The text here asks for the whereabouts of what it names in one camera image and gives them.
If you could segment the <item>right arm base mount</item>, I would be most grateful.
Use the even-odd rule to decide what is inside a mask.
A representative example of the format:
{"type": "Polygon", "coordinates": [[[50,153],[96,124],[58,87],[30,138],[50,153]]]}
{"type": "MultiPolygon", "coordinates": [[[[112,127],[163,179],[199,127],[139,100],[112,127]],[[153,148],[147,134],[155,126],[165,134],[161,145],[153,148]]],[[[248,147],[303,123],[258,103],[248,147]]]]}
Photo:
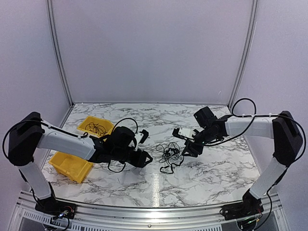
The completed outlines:
{"type": "Polygon", "coordinates": [[[241,202],[223,205],[220,214],[225,220],[244,218],[252,215],[263,213],[264,208],[261,199],[256,199],[249,191],[247,191],[241,202]]]}

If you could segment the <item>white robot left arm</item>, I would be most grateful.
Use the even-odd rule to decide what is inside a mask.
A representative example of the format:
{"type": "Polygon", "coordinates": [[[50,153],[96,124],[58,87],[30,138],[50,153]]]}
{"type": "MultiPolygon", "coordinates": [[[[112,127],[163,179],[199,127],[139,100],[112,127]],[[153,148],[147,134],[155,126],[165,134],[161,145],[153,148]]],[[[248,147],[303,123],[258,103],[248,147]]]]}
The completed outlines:
{"type": "Polygon", "coordinates": [[[34,195],[42,200],[43,208],[50,214],[57,214],[61,204],[34,161],[37,149],[71,154],[95,164],[118,161],[123,165],[144,168],[153,161],[150,154],[140,148],[148,136],[146,130],[132,131],[125,126],[116,126],[111,133],[101,137],[87,132],[74,134],[43,120],[40,113],[31,112],[5,133],[2,153],[18,168],[34,195]]]}

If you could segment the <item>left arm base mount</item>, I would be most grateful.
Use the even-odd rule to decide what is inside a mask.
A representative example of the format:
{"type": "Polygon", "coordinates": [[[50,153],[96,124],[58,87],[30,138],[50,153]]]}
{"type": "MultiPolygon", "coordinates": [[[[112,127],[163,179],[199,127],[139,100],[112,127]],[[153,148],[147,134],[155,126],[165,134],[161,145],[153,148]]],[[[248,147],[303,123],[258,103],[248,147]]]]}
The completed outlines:
{"type": "Polygon", "coordinates": [[[75,217],[76,208],[77,205],[74,203],[59,201],[53,197],[49,197],[43,200],[37,199],[35,206],[36,211],[57,217],[61,213],[67,211],[68,213],[65,216],[69,219],[73,219],[75,217]]]}

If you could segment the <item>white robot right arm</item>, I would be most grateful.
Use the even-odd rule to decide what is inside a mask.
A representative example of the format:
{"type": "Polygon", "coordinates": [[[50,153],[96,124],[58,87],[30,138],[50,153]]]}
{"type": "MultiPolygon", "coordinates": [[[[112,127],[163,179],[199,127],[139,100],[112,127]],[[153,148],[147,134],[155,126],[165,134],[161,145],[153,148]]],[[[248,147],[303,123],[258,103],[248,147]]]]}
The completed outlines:
{"type": "Polygon", "coordinates": [[[203,148],[220,145],[226,137],[239,136],[265,137],[274,141],[273,157],[263,173],[243,196],[238,211],[248,216],[257,208],[260,199],[270,188],[279,182],[287,169],[298,159],[299,151],[306,145],[304,132],[294,121],[289,111],[277,115],[225,115],[217,118],[209,107],[194,114],[202,131],[177,128],[173,136],[185,140],[183,155],[197,157],[203,148]]]}

